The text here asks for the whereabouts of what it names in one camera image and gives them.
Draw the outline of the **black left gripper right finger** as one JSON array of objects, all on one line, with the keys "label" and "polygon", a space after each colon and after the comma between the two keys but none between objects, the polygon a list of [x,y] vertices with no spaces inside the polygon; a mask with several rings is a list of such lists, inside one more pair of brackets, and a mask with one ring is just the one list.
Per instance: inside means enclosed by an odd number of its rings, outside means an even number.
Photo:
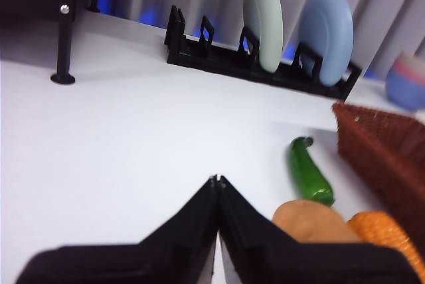
[{"label": "black left gripper right finger", "polygon": [[242,283],[418,283],[398,251],[373,244],[302,244],[218,180],[220,237]]}]

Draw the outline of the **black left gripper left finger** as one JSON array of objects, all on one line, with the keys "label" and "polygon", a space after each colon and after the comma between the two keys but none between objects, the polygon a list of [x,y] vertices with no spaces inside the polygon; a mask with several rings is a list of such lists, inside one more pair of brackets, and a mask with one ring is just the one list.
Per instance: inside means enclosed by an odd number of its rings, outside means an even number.
[{"label": "black left gripper left finger", "polygon": [[218,181],[209,178],[138,244],[64,246],[34,255],[18,283],[196,283],[213,257]]}]

